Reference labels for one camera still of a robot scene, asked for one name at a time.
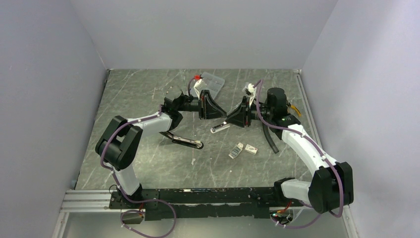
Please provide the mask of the clear plastic organizer box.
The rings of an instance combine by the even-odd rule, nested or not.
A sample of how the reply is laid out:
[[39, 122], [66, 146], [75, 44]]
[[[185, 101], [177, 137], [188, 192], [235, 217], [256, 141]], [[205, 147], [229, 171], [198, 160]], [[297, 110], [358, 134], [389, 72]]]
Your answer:
[[221, 91], [222, 87], [225, 84], [225, 79], [219, 76], [216, 76], [214, 74], [208, 73], [208, 72], [203, 72], [201, 74], [201, 77], [202, 77], [202, 82], [204, 83], [202, 85], [201, 91], [209, 90], [212, 98], [216, 99], [219, 92]]

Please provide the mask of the aluminium extrusion rail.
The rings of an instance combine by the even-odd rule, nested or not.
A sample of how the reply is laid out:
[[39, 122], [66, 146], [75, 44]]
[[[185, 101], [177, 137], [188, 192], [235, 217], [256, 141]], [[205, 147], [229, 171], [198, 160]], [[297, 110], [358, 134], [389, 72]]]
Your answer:
[[68, 190], [60, 211], [62, 213], [109, 212], [111, 194], [108, 190]]

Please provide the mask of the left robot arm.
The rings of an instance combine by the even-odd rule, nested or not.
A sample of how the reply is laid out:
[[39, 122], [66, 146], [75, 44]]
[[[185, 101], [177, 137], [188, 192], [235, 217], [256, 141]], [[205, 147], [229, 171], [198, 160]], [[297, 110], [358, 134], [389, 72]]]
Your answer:
[[133, 166], [143, 137], [159, 133], [172, 143], [194, 149], [203, 148], [203, 142], [171, 132], [182, 121], [182, 112], [197, 112], [200, 119], [226, 116], [226, 111], [215, 102], [209, 90], [201, 91], [198, 97], [178, 92], [166, 96], [159, 110], [152, 115], [136, 119], [115, 116], [98, 140], [95, 152], [101, 157], [100, 164], [111, 171], [117, 189], [123, 193], [122, 202], [127, 207], [136, 208], [143, 199], [143, 188]]

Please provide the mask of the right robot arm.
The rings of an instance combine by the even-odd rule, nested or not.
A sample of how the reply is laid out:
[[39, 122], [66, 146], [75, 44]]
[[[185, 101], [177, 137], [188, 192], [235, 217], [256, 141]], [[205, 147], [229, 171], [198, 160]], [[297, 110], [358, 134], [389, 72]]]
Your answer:
[[271, 148], [275, 147], [269, 135], [272, 132], [293, 149], [312, 176], [310, 182], [296, 178], [276, 181], [272, 193], [274, 203], [283, 206], [295, 199], [320, 214], [337, 209], [334, 216], [340, 217], [344, 207], [354, 200], [352, 167], [347, 162], [340, 163], [332, 158], [309, 136], [300, 120], [289, 112], [295, 106], [289, 103], [282, 88], [268, 89], [263, 102], [259, 99], [259, 87], [248, 84], [243, 91], [245, 96], [228, 113], [226, 123], [246, 127], [254, 120], [261, 121]]

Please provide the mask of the staple tray with staples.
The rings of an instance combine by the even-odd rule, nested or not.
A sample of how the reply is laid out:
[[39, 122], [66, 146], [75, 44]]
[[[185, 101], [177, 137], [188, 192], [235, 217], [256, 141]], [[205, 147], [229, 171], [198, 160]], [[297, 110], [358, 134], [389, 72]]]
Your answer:
[[231, 149], [231, 151], [229, 152], [228, 156], [231, 159], [235, 159], [242, 152], [243, 146], [244, 145], [242, 143], [238, 143], [237, 145], [235, 145], [235, 147], [233, 149]]

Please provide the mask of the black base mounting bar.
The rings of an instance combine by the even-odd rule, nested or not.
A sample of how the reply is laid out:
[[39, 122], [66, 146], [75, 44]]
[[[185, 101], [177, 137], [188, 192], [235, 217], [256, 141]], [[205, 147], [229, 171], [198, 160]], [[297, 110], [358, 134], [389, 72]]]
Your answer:
[[109, 209], [142, 209], [146, 221], [182, 218], [245, 217], [268, 219], [271, 213], [301, 207], [274, 187], [143, 189], [128, 201], [120, 191], [111, 193]]

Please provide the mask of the yellow handled pliers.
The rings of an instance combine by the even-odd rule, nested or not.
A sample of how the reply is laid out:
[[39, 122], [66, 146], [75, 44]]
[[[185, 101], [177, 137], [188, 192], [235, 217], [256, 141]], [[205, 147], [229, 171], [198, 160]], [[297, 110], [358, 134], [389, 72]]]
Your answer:
[[301, 117], [302, 116], [301, 112], [299, 111], [299, 109], [296, 106], [294, 106], [294, 105], [292, 105], [292, 104], [289, 103], [288, 104], [288, 107], [290, 109], [292, 109], [297, 114], [298, 117]]

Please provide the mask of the white staple box sleeve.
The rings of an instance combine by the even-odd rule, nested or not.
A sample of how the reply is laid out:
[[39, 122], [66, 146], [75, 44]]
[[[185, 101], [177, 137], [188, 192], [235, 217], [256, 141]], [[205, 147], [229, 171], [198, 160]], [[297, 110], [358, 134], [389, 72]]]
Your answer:
[[256, 147], [252, 146], [252, 145], [247, 144], [245, 146], [245, 151], [252, 154], [252, 155], [256, 155], [258, 149]]

